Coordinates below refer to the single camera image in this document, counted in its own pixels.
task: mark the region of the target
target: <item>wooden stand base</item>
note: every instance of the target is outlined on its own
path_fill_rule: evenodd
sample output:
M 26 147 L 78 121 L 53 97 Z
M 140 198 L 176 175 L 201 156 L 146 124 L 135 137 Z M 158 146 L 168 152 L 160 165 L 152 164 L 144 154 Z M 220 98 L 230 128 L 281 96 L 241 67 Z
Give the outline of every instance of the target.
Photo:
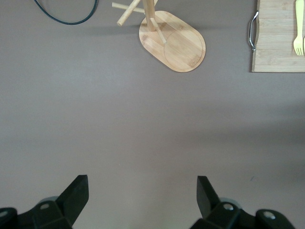
M 155 21 L 166 39 L 166 44 L 157 31 L 148 29 L 145 18 L 139 31 L 143 47 L 176 72 L 185 73 L 197 68 L 205 56 L 205 42 L 202 35 L 169 12 L 156 11 Z

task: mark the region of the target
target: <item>black cable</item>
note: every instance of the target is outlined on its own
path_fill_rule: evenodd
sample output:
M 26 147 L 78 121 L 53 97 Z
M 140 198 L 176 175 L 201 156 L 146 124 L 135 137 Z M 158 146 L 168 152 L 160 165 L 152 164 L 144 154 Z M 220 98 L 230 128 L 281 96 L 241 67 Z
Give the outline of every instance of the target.
M 53 16 L 51 16 L 38 2 L 37 0 L 34 0 L 34 2 L 36 2 L 36 4 L 38 5 L 38 7 L 42 10 L 42 12 L 44 12 L 48 17 L 52 18 L 53 20 L 59 22 L 59 23 L 62 23 L 62 24 L 65 24 L 65 25 L 78 25 L 78 24 L 81 24 L 85 21 L 87 21 L 90 17 L 92 17 L 92 15 L 94 14 L 95 10 L 96 10 L 96 7 L 97 7 L 97 3 L 98 3 L 98 0 L 95 0 L 94 2 L 94 6 L 93 6 L 93 9 L 91 10 L 90 14 L 83 20 L 81 21 L 77 21 L 77 22 L 65 22 L 65 21 L 61 21 Z

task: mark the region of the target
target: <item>wooden peg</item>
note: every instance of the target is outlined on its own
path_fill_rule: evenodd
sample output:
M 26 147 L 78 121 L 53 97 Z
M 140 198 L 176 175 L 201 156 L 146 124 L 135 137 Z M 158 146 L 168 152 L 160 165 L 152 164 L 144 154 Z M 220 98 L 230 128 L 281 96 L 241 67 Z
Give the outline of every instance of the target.
M 163 34 L 162 34 L 161 30 L 160 30 L 160 27 L 158 26 L 158 23 L 156 22 L 156 20 L 155 20 L 154 18 L 150 18 L 150 20 L 151 20 L 151 22 L 153 23 L 153 26 L 156 28 L 156 30 L 157 30 L 157 32 L 158 32 L 158 34 L 159 34 L 159 36 L 160 36 L 160 38 L 161 38 L 163 44 L 166 44 L 167 41 L 166 41 L 166 39 L 164 38 L 164 36 L 163 36 Z
M 119 26 L 122 26 L 125 21 L 127 20 L 127 18 L 131 15 L 132 11 L 137 7 L 137 5 L 139 4 L 141 0 L 133 0 L 132 3 L 130 4 L 130 6 L 127 8 L 127 10 L 124 12 L 124 14 L 120 17 L 120 19 L 118 20 L 117 24 Z
M 122 10 L 126 10 L 126 9 L 128 9 L 129 6 L 113 2 L 112 7 L 122 9 Z M 133 11 L 138 12 L 138 13 L 145 13 L 144 9 L 137 8 L 137 7 L 134 8 Z
M 147 26 L 150 31 L 155 31 L 155 27 L 150 20 L 150 18 L 155 18 L 154 0 L 143 0 L 143 6 L 145 10 Z

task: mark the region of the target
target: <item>bamboo stand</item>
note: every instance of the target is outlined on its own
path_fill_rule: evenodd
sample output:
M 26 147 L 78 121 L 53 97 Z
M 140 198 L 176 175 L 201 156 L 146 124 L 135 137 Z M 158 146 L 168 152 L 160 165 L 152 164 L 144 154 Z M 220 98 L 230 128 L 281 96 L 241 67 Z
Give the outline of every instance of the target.
M 155 11 L 158 0 L 143 0 L 144 9 L 137 8 L 141 0 L 130 6 L 112 3 L 126 10 L 118 20 L 122 26 L 133 11 L 145 13 L 139 30 L 143 47 L 155 58 L 176 72 L 189 72 L 198 67 L 205 56 L 205 42 L 193 27 L 166 11 Z

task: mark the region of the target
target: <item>metal handle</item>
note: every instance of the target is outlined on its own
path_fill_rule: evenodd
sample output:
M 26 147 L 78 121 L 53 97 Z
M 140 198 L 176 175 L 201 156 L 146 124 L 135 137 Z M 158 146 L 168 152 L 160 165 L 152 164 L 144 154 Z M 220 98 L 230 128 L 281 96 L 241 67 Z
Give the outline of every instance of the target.
M 250 21 L 250 25 L 249 25 L 249 43 L 251 45 L 252 52 L 256 51 L 256 46 L 253 44 L 253 42 L 251 40 L 251 38 L 252 38 L 252 24 L 253 24 L 253 21 L 257 18 L 257 16 L 258 16 L 258 11 L 254 15 L 253 19 Z

